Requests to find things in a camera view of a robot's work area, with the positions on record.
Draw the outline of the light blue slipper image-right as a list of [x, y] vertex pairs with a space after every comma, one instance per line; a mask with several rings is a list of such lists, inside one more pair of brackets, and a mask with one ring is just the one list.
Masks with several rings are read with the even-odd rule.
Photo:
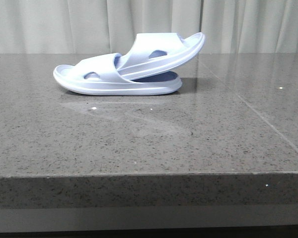
[[118, 73], [135, 80], [167, 72], [192, 59], [203, 47], [201, 32], [183, 39], [177, 33], [139, 33], [132, 48], [114, 60]]

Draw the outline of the light blue slipper image-left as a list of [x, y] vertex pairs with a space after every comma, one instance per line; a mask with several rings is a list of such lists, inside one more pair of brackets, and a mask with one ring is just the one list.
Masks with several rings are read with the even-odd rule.
[[182, 86], [181, 78], [171, 71], [142, 77], [139, 82], [125, 79], [114, 64], [119, 56], [119, 53], [107, 54], [83, 59], [75, 66], [59, 65], [53, 76], [62, 87], [86, 95], [161, 95]]

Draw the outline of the pale green curtain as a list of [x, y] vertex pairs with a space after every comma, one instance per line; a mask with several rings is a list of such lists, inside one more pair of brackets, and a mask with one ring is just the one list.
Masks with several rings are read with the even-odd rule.
[[138, 33], [204, 53], [298, 53], [298, 0], [0, 0], [0, 54], [126, 53]]

